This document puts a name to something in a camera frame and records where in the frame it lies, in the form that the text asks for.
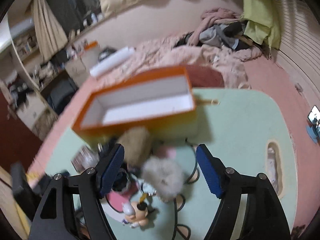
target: table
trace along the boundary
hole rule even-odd
[[[297,206],[297,170],[292,142],[287,126],[277,104],[266,94],[253,90],[194,89],[194,95],[201,99],[217,99],[217,106],[198,106],[198,133],[189,142],[205,143],[212,155],[222,160],[225,166],[235,168],[240,174],[256,176],[267,173],[267,149],[269,142],[275,142],[280,150],[283,190],[280,201],[288,220],[293,227]],[[65,131],[55,148],[45,169],[47,174],[66,169],[75,175],[70,160],[84,144],[71,129]],[[173,158],[190,174],[195,165],[192,149],[184,139],[166,142],[175,148]],[[153,198],[152,206],[158,212],[150,215],[152,220],[145,229],[131,229],[113,218],[122,214],[112,212],[106,201],[103,202],[106,217],[117,239],[172,239],[175,234],[175,221],[191,229],[190,239],[203,239],[209,229],[220,200],[212,195],[199,170],[197,182],[185,185],[182,194],[186,199],[184,207],[177,212],[174,202],[162,203]],[[237,239],[242,226],[246,195],[242,195],[240,209],[231,239]],[[177,233],[175,239],[183,239]]]

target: smartphone screen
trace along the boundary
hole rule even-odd
[[[314,127],[319,126],[320,124],[320,111],[319,109],[314,106],[308,115],[309,121],[312,123]]]

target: bottle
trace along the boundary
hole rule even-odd
[[[94,13],[91,14],[92,24],[96,24],[98,22],[97,17]]]

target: orange box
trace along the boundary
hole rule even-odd
[[[134,126],[162,140],[196,134],[196,103],[183,66],[147,71],[92,93],[72,129],[95,143]]]

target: cartoon figurine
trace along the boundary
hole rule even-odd
[[[144,227],[148,224],[149,220],[146,217],[148,215],[148,208],[145,202],[128,202],[122,204],[123,212],[125,214],[122,220],[123,224],[130,224],[131,228]]]

